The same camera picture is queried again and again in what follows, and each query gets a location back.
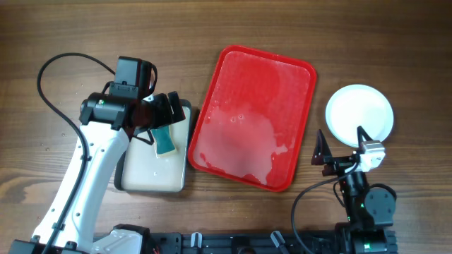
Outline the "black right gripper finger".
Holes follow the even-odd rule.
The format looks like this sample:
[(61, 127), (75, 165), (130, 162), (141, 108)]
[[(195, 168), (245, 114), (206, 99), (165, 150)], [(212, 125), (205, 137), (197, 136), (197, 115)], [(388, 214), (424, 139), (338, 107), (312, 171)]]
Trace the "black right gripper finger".
[(333, 156), (329, 149), (328, 143), (322, 130), (319, 129), (316, 134), (316, 145), (311, 158), (311, 165), (331, 164), (332, 161)]
[(362, 126), (357, 127), (358, 151), (365, 152), (373, 144), (373, 140), (367, 134)]

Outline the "white plate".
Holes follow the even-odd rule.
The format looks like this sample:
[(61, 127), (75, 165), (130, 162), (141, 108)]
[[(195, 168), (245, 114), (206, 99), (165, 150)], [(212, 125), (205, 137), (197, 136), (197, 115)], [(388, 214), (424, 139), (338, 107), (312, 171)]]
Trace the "white plate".
[(377, 89), (361, 84), (348, 85), (335, 92), (326, 105), (325, 119), (333, 136), (350, 147), (358, 146), (358, 126), (363, 127), (371, 139), (383, 141), (394, 124), (388, 99)]

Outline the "green yellow sponge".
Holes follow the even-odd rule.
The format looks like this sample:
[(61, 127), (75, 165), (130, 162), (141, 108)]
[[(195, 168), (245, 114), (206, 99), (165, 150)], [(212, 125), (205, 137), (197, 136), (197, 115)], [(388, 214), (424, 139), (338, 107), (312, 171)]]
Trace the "green yellow sponge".
[(151, 129), (151, 134), (154, 139), (157, 158), (170, 155), (177, 151), (172, 140), (169, 126)]

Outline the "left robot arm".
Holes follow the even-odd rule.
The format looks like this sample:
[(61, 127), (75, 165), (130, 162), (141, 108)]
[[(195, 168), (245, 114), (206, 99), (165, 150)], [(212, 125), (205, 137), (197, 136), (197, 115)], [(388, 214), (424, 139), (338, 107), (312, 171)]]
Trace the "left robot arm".
[(92, 93), (81, 105), (76, 148), (49, 211), (29, 241), (13, 241), (10, 253), (158, 253), (146, 227), (118, 224), (95, 241), (95, 223), (131, 139), (185, 120), (189, 105), (176, 92), (152, 100)]

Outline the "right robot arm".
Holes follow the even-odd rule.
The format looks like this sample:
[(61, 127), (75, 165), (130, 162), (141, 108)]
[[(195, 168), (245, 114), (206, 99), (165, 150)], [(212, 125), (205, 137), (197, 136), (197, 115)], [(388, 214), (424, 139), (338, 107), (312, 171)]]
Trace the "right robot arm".
[(382, 183), (369, 184), (366, 173), (376, 169), (386, 156), (385, 147), (373, 140), (363, 127), (357, 127), (359, 147), (349, 156), (334, 157), (322, 133), (316, 134), (311, 163), (322, 165), (323, 176), (337, 176), (348, 222), (338, 223), (332, 243), (316, 243), (330, 253), (397, 253), (393, 226), (396, 192)]

